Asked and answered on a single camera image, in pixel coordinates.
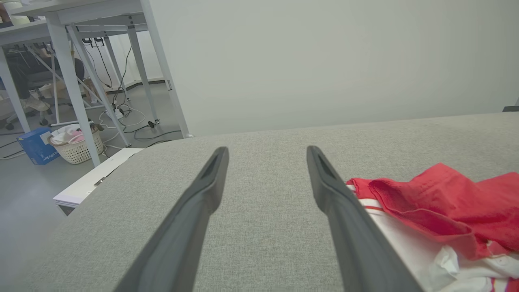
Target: white shelf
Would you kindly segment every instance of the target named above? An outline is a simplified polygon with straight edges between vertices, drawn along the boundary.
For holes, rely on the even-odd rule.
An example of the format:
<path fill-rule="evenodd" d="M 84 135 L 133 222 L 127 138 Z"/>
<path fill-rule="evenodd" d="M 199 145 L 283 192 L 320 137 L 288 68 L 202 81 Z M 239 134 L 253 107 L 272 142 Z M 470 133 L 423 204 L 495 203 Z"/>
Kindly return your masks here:
<path fill-rule="evenodd" d="M 26 30 L 32 30 L 39 26 L 47 27 L 47 20 L 38 20 L 38 21 L 34 21 L 34 22 L 21 24 L 21 25 L 13 25 L 8 28 L 3 28 L 3 29 L 0 29 L 0 35 L 9 34 L 9 33 L 12 33 L 13 31 L 16 31 L 17 33 L 19 33 L 19 32 L 23 32 Z"/>
<path fill-rule="evenodd" d="M 47 12 L 54 12 L 83 5 L 104 2 L 106 0 L 51 0 L 42 3 L 33 3 L 11 11 L 12 15 L 43 16 Z"/>
<path fill-rule="evenodd" d="M 57 196 L 52 198 L 56 205 L 67 206 L 67 207 L 77 207 L 83 202 L 84 199 L 90 195 L 90 193 L 95 190 L 95 184 L 101 180 L 103 177 L 107 177 L 111 172 L 113 172 L 117 167 L 123 164 L 126 160 L 128 160 L 131 156 L 143 150 L 142 148 L 123 148 L 114 156 L 108 158 L 103 163 L 101 163 L 98 167 L 89 171 L 83 177 L 78 179 L 68 188 L 63 190 Z"/>

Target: white cloth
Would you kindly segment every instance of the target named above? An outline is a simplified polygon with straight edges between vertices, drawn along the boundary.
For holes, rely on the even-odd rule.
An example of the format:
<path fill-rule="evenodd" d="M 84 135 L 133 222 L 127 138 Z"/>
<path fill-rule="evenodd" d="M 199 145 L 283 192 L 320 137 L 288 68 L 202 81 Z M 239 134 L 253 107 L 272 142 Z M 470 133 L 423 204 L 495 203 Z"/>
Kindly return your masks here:
<path fill-rule="evenodd" d="M 81 128 L 81 126 L 79 124 L 72 124 L 72 125 L 67 125 L 67 126 L 61 127 L 51 133 L 52 138 L 50 138 L 50 140 L 54 144 L 69 143 L 72 139 L 73 139 L 73 141 L 71 142 L 72 144 L 81 142 L 84 140 L 84 138 L 74 138 L 76 136 L 83 135 L 81 132 L 77 131 L 80 128 Z"/>
<path fill-rule="evenodd" d="M 426 292 L 504 292 L 510 277 L 519 278 L 517 254 L 469 261 L 388 215 L 377 200 L 359 201 Z"/>

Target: shoe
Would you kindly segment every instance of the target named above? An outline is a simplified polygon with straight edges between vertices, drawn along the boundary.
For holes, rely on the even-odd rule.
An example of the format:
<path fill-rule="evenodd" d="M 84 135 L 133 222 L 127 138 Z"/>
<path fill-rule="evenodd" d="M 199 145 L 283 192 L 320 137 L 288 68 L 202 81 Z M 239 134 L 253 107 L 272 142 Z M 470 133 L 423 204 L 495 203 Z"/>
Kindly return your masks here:
<path fill-rule="evenodd" d="M 25 108 L 33 108 L 39 112 L 44 112 L 50 108 L 48 103 L 36 99 L 32 96 L 27 99 L 22 99 L 22 101 L 25 101 Z"/>

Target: desk leg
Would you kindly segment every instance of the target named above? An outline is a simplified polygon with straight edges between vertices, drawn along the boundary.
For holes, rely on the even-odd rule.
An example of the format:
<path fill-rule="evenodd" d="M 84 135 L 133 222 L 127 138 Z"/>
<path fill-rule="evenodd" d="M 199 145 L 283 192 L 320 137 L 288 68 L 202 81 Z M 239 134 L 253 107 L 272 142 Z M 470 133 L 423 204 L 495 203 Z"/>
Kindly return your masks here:
<path fill-rule="evenodd" d="M 144 92 L 146 93 L 149 101 L 149 107 L 152 110 L 153 118 L 156 122 L 158 122 L 159 119 L 157 118 L 157 112 L 155 111 L 155 106 L 153 105 L 152 91 L 149 89 L 148 77 L 146 76 L 146 70 L 144 69 L 144 61 L 142 60 L 141 47 L 139 46 L 139 40 L 137 39 L 137 31 L 135 30 L 135 26 L 128 27 L 128 37 L 130 38 L 130 44 L 133 48 L 133 55 L 135 56 L 137 69 L 139 69 L 142 86 L 144 86 Z"/>
<path fill-rule="evenodd" d="M 148 24 L 149 35 L 152 37 L 153 48 L 155 49 L 155 53 L 157 53 L 159 66 L 164 76 L 164 80 L 166 81 L 166 86 L 168 89 L 169 97 L 171 99 L 171 103 L 173 104 L 173 112 L 176 121 L 179 123 L 180 130 L 182 131 L 182 136 L 184 138 L 193 137 L 193 135 L 189 133 L 189 129 L 187 128 L 186 118 L 184 117 L 184 113 L 182 112 L 179 97 L 176 94 L 175 83 L 173 82 L 173 77 L 171 76 L 171 72 L 169 71 L 168 59 L 166 58 L 166 53 L 164 52 L 162 41 L 160 40 L 160 34 L 157 28 L 157 23 L 155 22 L 155 18 L 153 17 L 153 10 L 151 4 L 152 0 L 140 1 L 144 17 L 146 18 L 146 23 Z"/>
<path fill-rule="evenodd" d="M 18 96 L 15 82 L 12 80 L 11 71 L 9 70 L 4 50 L 1 46 L 0 51 L 0 76 L 2 77 L 2 81 L 4 82 L 7 93 L 9 93 L 9 99 L 11 100 L 12 107 L 15 109 L 23 131 L 25 133 L 30 132 L 31 128 L 27 122 L 27 117 L 25 117 L 25 112 L 23 110 L 22 103 L 20 102 L 20 97 Z"/>
<path fill-rule="evenodd" d="M 101 164 L 101 161 L 99 160 L 94 137 L 90 130 L 90 123 L 88 122 L 87 112 L 83 105 L 81 91 L 77 84 L 76 70 L 74 69 L 74 62 L 70 55 L 69 37 L 67 36 L 65 26 L 61 24 L 56 12 L 49 12 L 45 17 L 47 19 L 47 27 L 49 27 L 50 38 L 52 39 L 52 44 L 56 51 L 56 57 L 60 64 L 66 89 L 69 92 L 70 101 L 74 107 L 74 112 L 76 113 L 83 135 L 85 136 L 88 152 L 90 152 L 92 162 L 94 163 L 94 167 L 96 167 Z"/>
<path fill-rule="evenodd" d="M 59 101 L 58 101 L 58 87 L 56 84 L 56 58 L 54 57 L 55 54 L 52 54 L 51 61 L 52 61 L 52 89 L 54 92 L 54 110 L 56 111 L 56 124 L 61 123 L 60 122 L 60 109 L 59 109 Z"/>
<path fill-rule="evenodd" d="M 119 78 L 119 85 L 122 87 L 122 90 L 125 92 L 126 101 L 130 101 L 130 95 L 126 91 L 126 85 L 122 81 L 121 71 L 119 70 L 119 65 L 117 64 L 117 60 L 115 59 L 114 49 L 112 48 L 112 43 L 110 39 L 106 36 L 104 38 L 104 43 L 106 44 L 106 48 L 108 49 L 108 54 L 110 55 L 110 59 L 112 60 L 112 64 L 114 65 L 115 74 L 117 74 L 117 78 Z"/>
<path fill-rule="evenodd" d="M 81 38 L 77 35 L 77 32 L 74 30 L 74 24 L 71 24 L 68 27 L 68 29 L 69 29 L 70 38 L 72 39 L 72 42 L 74 43 L 74 46 L 76 47 L 77 53 L 83 60 L 85 69 L 87 69 L 88 74 L 90 76 L 96 76 L 95 69 L 92 65 L 92 62 L 90 62 L 90 58 L 88 58 L 87 50 L 85 49 L 85 46 L 83 45 L 83 42 L 81 41 Z M 99 80 L 99 78 L 92 78 L 92 83 L 94 83 L 94 87 L 99 94 L 99 98 L 101 99 L 101 102 L 104 104 L 108 116 L 112 119 L 112 121 L 114 121 L 114 125 L 117 128 L 117 131 L 119 132 L 119 134 L 121 135 L 121 138 L 124 141 L 126 147 L 131 146 L 131 144 L 126 139 L 124 132 L 122 131 L 121 125 L 119 124 L 117 117 L 115 116 L 115 113 L 112 110 L 112 107 L 110 106 L 110 103 L 108 102 L 108 99 L 106 97 L 106 93 L 104 91 L 103 85 L 101 84 L 101 81 Z"/>

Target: white cable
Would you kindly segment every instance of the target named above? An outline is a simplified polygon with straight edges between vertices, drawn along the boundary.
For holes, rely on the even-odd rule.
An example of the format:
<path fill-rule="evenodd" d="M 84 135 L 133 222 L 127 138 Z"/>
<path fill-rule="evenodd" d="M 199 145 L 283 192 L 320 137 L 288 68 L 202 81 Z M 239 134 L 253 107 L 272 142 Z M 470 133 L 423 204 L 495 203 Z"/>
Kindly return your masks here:
<path fill-rule="evenodd" d="M 119 107 L 121 107 L 121 106 L 123 106 L 123 105 L 124 105 L 125 107 L 131 109 L 131 110 L 134 110 L 134 111 L 136 111 L 136 112 L 140 112 L 140 113 L 142 114 L 142 116 L 143 116 L 143 117 L 142 117 L 142 120 L 141 120 L 140 122 L 135 123 L 135 124 L 133 124 L 133 125 L 125 125 L 125 126 L 127 126 L 127 127 L 129 127 L 129 126 L 136 126 L 136 125 L 142 123 L 142 122 L 146 119 L 146 115 L 145 115 L 143 112 L 141 112 L 141 111 L 139 111 L 139 110 L 136 110 L 136 109 L 134 109 L 134 108 L 131 108 L 131 107 L 127 106 L 126 104 L 121 104 Z"/>
<path fill-rule="evenodd" d="M 131 107 L 127 106 L 126 104 L 121 104 L 119 107 L 121 107 L 122 105 L 124 105 L 124 106 L 126 106 L 127 108 L 129 108 L 129 109 L 131 109 L 131 110 L 134 110 L 134 111 L 136 111 L 136 112 L 140 112 L 140 113 L 142 114 L 142 116 L 143 116 L 143 117 L 142 117 L 142 120 L 141 120 L 140 122 L 135 123 L 135 124 L 132 124 L 132 125 L 125 125 L 126 127 L 138 125 L 138 124 L 142 123 L 142 122 L 146 119 L 146 115 L 145 115 L 143 112 L 141 112 L 141 111 L 139 111 L 139 110 L 136 110 L 136 109 L 134 109 L 134 108 L 131 108 Z M 100 124 L 101 126 L 105 126 L 107 129 L 115 129 L 115 127 L 109 127 L 108 125 L 103 124 L 104 121 L 103 121 L 103 119 L 101 119 L 101 116 L 103 115 L 103 113 L 106 113 L 106 111 L 101 112 L 101 114 L 99 115 L 99 121 L 100 121 L 99 124 Z"/>
<path fill-rule="evenodd" d="M 106 140 L 106 141 L 103 141 L 103 143 L 107 143 L 108 141 L 112 141 L 115 139 L 115 137 L 117 137 L 119 135 L 119 132 L 117 132 L 117 134 L 115 134 L 115 136 L 111 137 L 110 139 Z"/>
<path fill-rule="evenodd" d="M 16 154 L 16 155 L 13 155 L 11 157 L 8 157 L 8 158 L 0 158 L 2 160 L 9 160 L 9 159 L 13 159 L 13 158 L 16 158 L 18 156 L 22 156 L 22 155 L 26 155 L 27 153 L 23 152 L 23 153 L 20 153 L 20 154 Z"/>
<path fill-rule="evenodd" d="M 116 146 L 113 146 L 113 145 L 105 145 L 107 147 L 112 147 L 112 148 L 115 148 L 115 149 L 122 149 L 121 147 L 116 147 Z"/>
<path fill-rule="evenodd" d="M 115 136 L 111 137 L 110 139 L 106 140 L 106 141 L 103 141 L 103 144 L 106 146 L 106 147 L 112 147 L 112 148 L 115 148 L 115 149 L 122 149 L 121 147 L 117 147 L 117 146 L 113 146 L 113 145 L 108 145 L 106 144 L 108 141 L 112 141 L 115 139 L 115 137 L 119 136 L 119 132 L 117 132 L 117 134 L 115 134 Z"/>

